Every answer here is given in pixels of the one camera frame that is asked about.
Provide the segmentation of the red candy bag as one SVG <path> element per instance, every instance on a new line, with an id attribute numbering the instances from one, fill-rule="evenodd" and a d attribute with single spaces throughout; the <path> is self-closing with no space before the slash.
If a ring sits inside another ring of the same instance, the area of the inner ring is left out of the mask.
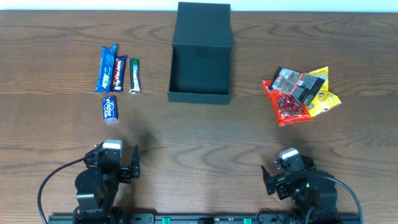
<path id="1" fill-rule="evenodd" d="M 293 96 L 287 95 L 280 90 L 271 90 L 271 82 L 271 80 L 263 80 L 262 86 L 271 101 L 280 127 L 312 120 L 312 116 L 305 105 L 302 105 Z"/>

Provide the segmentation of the yellow candy bag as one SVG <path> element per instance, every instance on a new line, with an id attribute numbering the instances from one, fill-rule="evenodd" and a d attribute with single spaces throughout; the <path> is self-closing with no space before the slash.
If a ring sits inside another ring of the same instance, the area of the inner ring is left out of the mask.
<path id="1" fill-rule="evenodd" d="M 308 112 L 310 113 L 311 117 L 315 117 L 321 113 L 327 112 L 341 104 L 341 100 L 338 98 L 338 96 L 330 92 L 328 89 L 328 72 L 328 67 L 323 67 L 308 72 L 308 75 L 321 78 L 325 81 L 320 88 L 320 91 L 315 95 L 312 102 L 307 106 Z"/>

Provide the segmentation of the black clear candy bag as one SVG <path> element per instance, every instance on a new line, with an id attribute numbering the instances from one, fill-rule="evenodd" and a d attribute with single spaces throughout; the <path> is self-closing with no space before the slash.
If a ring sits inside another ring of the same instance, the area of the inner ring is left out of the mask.
<path id="1" fill-rule="evenodd" d="M 318 92 L 328 85 L 328 67 L 309 73 L 301 73 L 289 68 L 279 67 L 272 79 L 269 89 L 279 90 L 294 97 L 298 102 L 308 106 Z"/>

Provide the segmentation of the dark green box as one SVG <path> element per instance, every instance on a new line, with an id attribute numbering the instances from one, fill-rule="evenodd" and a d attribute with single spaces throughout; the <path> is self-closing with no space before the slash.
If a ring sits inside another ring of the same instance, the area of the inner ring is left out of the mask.
<path id="1" fill-rule="evenodd" d="M 179 2 L 172 39 L 170 102 L 227 105 L 231 98 L 231 6 Z"/>

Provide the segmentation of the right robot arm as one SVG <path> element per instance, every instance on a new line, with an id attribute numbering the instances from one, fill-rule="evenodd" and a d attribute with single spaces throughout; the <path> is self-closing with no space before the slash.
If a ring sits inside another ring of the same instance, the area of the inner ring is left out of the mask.
<path id="1" fill-rule="evenodd" d="M 261 167 L 267 193 L 280 200 L 291 198 L 297 208 L 281 218 L 282 223 L 339 223 L 338 196 L 332 175 L 317 171 L 312 158 L 300 154 L 275 162 L 283 172 L 271 176 Z"/>

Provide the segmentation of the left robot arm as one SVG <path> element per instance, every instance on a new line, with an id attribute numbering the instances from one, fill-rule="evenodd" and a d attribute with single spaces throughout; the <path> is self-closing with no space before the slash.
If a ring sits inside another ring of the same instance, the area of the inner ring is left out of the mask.
<path id="1" fill-rule="evenodd" d="M 73 223 L 122 223 L 123 218 L 113 207 L 120 183 L 129 184 L 140 177 L 138 146 L 134 147 L 131 163 L 121 165 L 123 143 L 97 144 L 86 153 L 86 170 L 75 179 L 78 207 L 72 213 Z"/>

